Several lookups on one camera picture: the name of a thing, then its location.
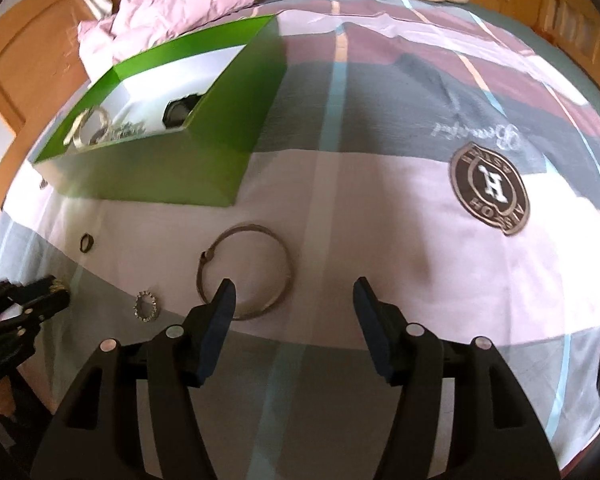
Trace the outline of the silver metal bangle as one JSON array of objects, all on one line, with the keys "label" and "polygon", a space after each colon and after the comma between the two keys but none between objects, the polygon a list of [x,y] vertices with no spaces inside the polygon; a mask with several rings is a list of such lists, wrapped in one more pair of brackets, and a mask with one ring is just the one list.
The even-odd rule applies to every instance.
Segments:
[{"label": "silver metal bangle", "polygon": [[238,304],[233,320],[260,318],[277,308],[294,287],[294,257],[283,237],[257,223],[239,223],[223,231],[198,259],[196,289],[200,299],[210,301],[206,278],[237,282]]}]

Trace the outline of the white wrist watch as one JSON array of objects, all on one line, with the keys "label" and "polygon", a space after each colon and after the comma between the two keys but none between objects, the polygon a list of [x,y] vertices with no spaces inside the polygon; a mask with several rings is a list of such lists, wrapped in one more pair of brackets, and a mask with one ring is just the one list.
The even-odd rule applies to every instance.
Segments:
[{"label": "white wrist watch", "polygon": [[89,107],[76,116],[62,144],[83,150],[104,140],[110,127],[110,114],[103,107]]}]

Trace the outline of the green cardboard box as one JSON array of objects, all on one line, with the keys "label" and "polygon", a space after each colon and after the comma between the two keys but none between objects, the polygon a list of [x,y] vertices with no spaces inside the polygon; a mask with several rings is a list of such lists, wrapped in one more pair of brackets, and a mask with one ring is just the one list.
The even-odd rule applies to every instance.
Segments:
[{"label": "green cardboard box", "polygon": [[68,197],[233,205],[285,72],[273,15],[178,37],[107,70],[33,166]]}]

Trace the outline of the patchwork bed cover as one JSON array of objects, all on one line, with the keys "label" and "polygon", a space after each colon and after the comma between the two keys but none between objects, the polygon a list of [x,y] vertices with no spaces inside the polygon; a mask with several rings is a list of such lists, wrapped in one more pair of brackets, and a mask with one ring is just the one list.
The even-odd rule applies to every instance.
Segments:
[{"label": "patchwork bed cover", "polygon": [[22,374],[50,408],[105,338],[142,341],[198,304],[200,254],[239,223],[297,275],[230,328],[194,392],[223,479],[368,479],[398,390],[352,306],[366,276],[440,338],[491,338],[568,465],[600,433],[600,94],[507,18],[416,0],[261,0],[287,70],[228,208],[70,200],[24,166],[0,279],[54,274],[72,303]]}]

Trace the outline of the pink crumpled blanket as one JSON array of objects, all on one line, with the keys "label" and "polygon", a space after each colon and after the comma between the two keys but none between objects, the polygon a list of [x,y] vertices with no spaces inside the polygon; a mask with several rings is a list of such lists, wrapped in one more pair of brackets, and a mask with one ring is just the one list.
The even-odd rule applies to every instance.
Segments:
[{"label": "pink crumpled blanket", "polygon": [[78,26],[79,57],[88,78],[256,0],[120,0],[117,13]]}]

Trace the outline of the wooden bed frame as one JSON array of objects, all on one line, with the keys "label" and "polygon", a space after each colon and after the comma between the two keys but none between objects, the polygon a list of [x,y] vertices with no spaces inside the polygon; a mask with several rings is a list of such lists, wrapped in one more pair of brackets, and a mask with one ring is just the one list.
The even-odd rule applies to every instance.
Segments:
[{"label": "wooden bed frame", "polygon": [[43,129],[86,81],[76,28],[83,0],[21,0],[0,17],[0,117],[12,143],[0,161],[0,209]]}]

